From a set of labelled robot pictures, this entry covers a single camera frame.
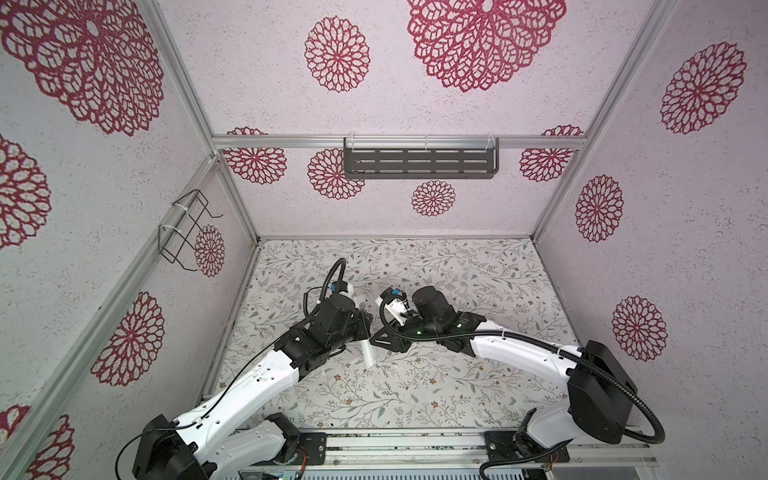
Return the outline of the white remote control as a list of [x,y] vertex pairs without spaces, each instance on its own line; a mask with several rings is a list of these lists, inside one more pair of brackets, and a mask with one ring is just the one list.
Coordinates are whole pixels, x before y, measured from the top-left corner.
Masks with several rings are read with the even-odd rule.
[[369,339],[371,338],[372,316],[367,313],[363,307],[357,307],[358,327],[356,338],[360,342],[365,366],[372,368],[377,363],[377,356]]

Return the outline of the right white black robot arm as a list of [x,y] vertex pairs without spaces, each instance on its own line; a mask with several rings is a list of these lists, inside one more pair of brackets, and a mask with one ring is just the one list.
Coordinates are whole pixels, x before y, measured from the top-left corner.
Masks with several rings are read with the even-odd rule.
[[400,350],[416,343],[436,343],[563,387],[563,401],[532,409],[521,421],[515,441],[525,454],[582,436],[604,444],[618,444],[626,437],[627,421],[639,399],[637,388],[605,345],[560,345],[513,332],[480,314],[456,310],[432,286],[413,295],[389,288],[376,305],[383,332]]

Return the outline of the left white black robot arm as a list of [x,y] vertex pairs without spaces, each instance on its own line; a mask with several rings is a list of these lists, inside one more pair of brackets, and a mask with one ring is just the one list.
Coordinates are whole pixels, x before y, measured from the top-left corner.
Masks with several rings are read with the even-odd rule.
[[350,342],[370,338],[372,316],[345,294],[322,300],[281,335],[256,365],[222,392],[174,420],[159,415],[137,436],[136,479],[224,479],[250,465],[290,461],[298,429],[283,414],[256,427],[241,425],[283,391],[322,367]]

